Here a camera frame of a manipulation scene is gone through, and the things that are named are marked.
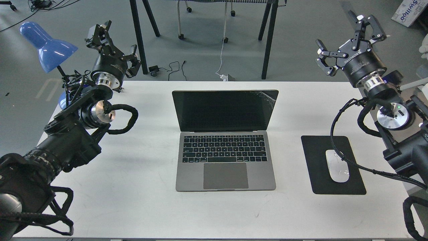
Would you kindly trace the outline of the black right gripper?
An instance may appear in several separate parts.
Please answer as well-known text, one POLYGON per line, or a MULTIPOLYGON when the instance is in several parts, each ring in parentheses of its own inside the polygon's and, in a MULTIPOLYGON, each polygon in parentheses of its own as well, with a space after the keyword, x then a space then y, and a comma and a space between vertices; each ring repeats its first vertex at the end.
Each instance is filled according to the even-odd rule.
POLYGON ((319 49, 318 58, 315 61, 328 76, 335 76, 337 70, 341 68, 352 87, 358 88, 363 86, 360 81, 367 75, 378 73, 382 76, 386 72, 386 65, 372 50, 372 45, 386 40, 387 34, 373 15, 369 15, 367 18, 362 15, 357 16, 351 10, 348 11, 348 14, 356 23, 353 38, 339 47, 340 52, 328 51, 323 42, 316 39, 315 42, 319 49), (367 27, 372 28, 370 40, 367 40, 365 36, 367 27), (335 58, 337 62, 333 66, 329 66, 326 63, 327 58, 335 58))

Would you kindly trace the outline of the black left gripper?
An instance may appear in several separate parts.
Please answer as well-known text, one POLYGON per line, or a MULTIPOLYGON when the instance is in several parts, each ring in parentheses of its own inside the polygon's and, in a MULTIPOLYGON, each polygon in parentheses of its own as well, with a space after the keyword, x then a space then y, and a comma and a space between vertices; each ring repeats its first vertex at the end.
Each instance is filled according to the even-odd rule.
POLYGON ((130 47, 130 53, 124 53, 114 47, 113 40, 110 38, 108 30, 112 21, 108 20, 104 24, 96 24, 89 30, 88 37, 85 39, 86 46, 98 51, 98 58, 92 68, 91 78, 96 81, 102 73, 108 73, 116 78, 119 84, 123 83, 124 75, 127 78, 133 78, 138 74, 141 67, 141 61, 136 55, 137 45, 130 47))

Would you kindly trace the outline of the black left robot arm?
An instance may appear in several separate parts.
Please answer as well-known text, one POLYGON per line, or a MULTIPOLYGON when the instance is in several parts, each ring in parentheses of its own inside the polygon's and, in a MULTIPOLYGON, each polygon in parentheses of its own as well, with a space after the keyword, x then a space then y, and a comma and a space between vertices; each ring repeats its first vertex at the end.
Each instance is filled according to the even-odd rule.
POLYGON ((129 105, 112 105, 113 92, 122 89, 124 77, 136 76, 141 62, 137 46, 126 55, 114 46, 109 36, 111 21, 90 29, 86 44, 98 51, 91 71, 66 75, 60 64, 77 51, 73 44, 52 38, 39 24, 23 23, 20 33, 37 50, 43 70, 57 68, 63 79, 65 99, 62 110, 49 122, 47 138, 21 156, 1 157, 1 240, 7 241, 27 226, 51 229, 58 221, 69 227, 61 235, 73 234, 73 222, 66 214, 73 200, 67 187, 52 186, 60 172, 83 166, 101 153, 104 134, 128 132, 138 119, 129 105))

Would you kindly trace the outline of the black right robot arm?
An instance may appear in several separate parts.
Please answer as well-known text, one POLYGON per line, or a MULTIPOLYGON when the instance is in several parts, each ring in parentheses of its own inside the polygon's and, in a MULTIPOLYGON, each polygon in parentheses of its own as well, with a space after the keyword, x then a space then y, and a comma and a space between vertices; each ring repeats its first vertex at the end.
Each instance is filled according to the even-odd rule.
POLYGON ((375 43, 387 38, 376 17, 357 16, 349 11, 355 32, 337 51, 328 51, 316 40, 316 63, 328 76, 342 70, 353 88, 363 87, 366 97, 350 99, 333 120, 330 141, 341 161, 356 168, 416 185, 427 191, 427 105, 416 95, 405 101, 401 97, 402 74, 395 70, 385 74, 387 67, 373 50, 375 43), (363 107, 357 124, 364 133, 382 138, 386 145, 384 159, 394 173, 363 167, 350 160, 336 147, 333 133, 341 114, 352 105, 363 107))

